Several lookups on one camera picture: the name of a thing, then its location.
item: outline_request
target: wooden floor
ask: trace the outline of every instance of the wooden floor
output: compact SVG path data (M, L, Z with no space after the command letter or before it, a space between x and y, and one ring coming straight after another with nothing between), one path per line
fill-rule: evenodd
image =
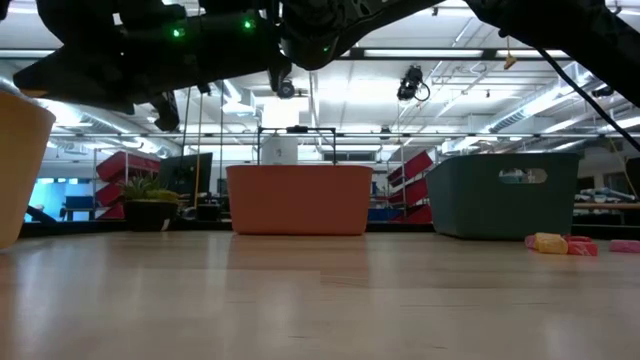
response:
M640 256L432 234L26 241L0 252L0 359L637 360Z

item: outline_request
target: yellow bin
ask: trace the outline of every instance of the yellow bin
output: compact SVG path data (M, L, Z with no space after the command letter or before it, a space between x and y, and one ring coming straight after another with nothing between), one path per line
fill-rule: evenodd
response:
M55 116L0 92L0 249L18 239Z

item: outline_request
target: teal bin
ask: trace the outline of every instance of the teal bin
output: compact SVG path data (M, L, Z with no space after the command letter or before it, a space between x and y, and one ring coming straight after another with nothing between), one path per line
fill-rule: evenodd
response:
M467 239L571 233L579 156L454 157L427 174L436 232Z

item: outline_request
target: computer monitor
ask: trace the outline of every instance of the computer monitor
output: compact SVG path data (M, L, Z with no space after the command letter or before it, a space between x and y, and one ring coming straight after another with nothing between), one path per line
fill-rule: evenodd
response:
M177 156L162 160L160 162L158 181L162 186L166 186L168 190L180 195L189 194L193 199L196 193L209 192L212 163L212 153L200 154L198 191L195 191L198 155Z

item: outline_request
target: potted plant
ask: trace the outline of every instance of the potted plant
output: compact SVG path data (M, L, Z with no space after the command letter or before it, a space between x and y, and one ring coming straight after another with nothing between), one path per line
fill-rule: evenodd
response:
M163 189L151 176L122 185L124 217L132 231L164 231L178 214L178 194Z

